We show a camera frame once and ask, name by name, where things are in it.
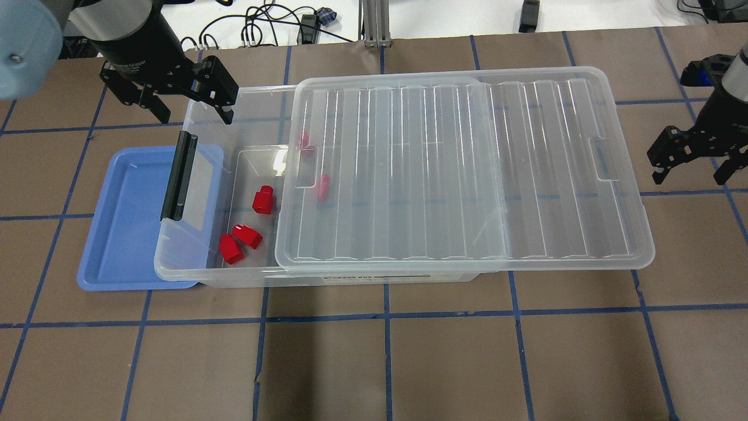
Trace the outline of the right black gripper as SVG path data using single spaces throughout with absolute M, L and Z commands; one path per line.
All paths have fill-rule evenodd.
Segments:
M 689 130 L 665 127 L 647 150 L 654 170 L 652 180 L 661 185 L 668 172 L 678 165 L 701 157 L 725 157 L 714 173 L 714 181 L 724 185 L 747 166 L 747 104 L 715 88 Z

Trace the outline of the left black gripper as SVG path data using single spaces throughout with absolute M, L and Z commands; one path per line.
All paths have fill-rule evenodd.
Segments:
M 180 95 L 207 104 L 232 125 L 238 84 L 216 56 L 195 63 L 176 40 L 150 35 L 101 41 L 98 51 L 105 58 L 99 77 L 125 106 L 139 106 L 169 123 L 171 110 L 161 96 Z

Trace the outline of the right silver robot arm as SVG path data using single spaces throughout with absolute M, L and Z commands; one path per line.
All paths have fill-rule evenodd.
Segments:
M 724 185 L 747 166 L 747 64 L 746 46 L 737 55 L 713 55 L 690 61 L 683 69 L 684 87 L 711 87 L 689 130 L 663 128 L 647 150 L 654 168 L 652 179 L 660 185 L 673 168 L 692 160 L 724 157 L 713 178 Z

